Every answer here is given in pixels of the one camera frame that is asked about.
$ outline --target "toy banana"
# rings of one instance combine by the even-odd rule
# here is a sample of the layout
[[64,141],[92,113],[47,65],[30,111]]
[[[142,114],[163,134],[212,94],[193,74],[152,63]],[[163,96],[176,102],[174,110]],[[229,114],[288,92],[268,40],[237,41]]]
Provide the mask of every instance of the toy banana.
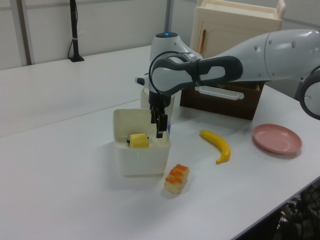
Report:
[[200,135],[205,140],[207,140],[208,142],[212,143],[220,149],[221,157],[215,162],[216,164],[221,164],[229,161],[231,150],[228,143],[222,137],[218,136],[217,134],[209,130],[201,130]]

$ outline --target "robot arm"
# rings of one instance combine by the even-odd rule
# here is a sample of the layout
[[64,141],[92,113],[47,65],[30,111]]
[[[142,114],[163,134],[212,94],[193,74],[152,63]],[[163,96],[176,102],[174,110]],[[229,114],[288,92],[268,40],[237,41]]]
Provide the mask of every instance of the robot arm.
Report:
[[149,88],[151,122],[157,124],[161,138],[167,129],[164,108],[179,90],[231,81],[305,80],[320,66],[320,33],[307,29],[266,33],[207,59],[177,34],[162,33],[152,41],[150,59],[149,73],[135,81]]

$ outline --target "black cable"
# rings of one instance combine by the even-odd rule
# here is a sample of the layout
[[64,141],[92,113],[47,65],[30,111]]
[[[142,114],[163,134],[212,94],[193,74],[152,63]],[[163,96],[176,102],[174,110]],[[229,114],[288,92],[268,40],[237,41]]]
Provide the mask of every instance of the black cable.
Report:
[[[74,2],[74,5],[75,5],[75,26],[77,27],[78,26],[78,8],[77,8],[77,2],[76,1]],[[72,36],[72,40],[71,40],[71,43],[70,43],[70,46],[69,46],[69,50],[68,50],[68,58],[67,59],[69,59],[70,49],[71,49],[71,46],[72,46],[73,43],[74,43],[74,39],[73,39],[73,36]]]
[[161,100],[163,101],[164,105],[166,106],[167,103],[166,103],[166,100],[162,97],[161,93],[159,92],[159,90],[155,87],[154,85],[154,82],[152,81],[152,77],[151,77],[151,69],[152,69],[152,66],[153,64],[155,63],[155,61],[157,60],[157,58],[159,58],[160,56],[162,55],[165,55],[165,54],[179,54],[180,52],[177,52],[177,51],[165,51],[165,52],[162,52],[160,54],[158,54],[153,60],[152,62],[150,63],[150,67],[149,67],[149,81],[152,85],[152,87],[154,88],[154,90],[156,91],[156,93],[159,95],[159,97],[161,98]]

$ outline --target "white table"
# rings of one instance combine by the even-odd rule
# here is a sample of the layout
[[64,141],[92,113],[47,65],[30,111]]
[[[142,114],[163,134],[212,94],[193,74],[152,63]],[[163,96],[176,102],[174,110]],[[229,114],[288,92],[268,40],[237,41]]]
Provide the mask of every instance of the white table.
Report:
[[[233,239],[320,176],[320,122],[297,101],[265,86],[248,121],[179,107],[177,99],[163,176],[116,172],[113,111],[138,108],[139,100],[0,138],[0,239]],[[281,157],[257,147],[252,133],[264,123],[296,132],[301,151]],[[215,164],[219,150],[202,129],[228,141],[229,162]],[[163,184],[178,163],[190,175],[173,195]]]

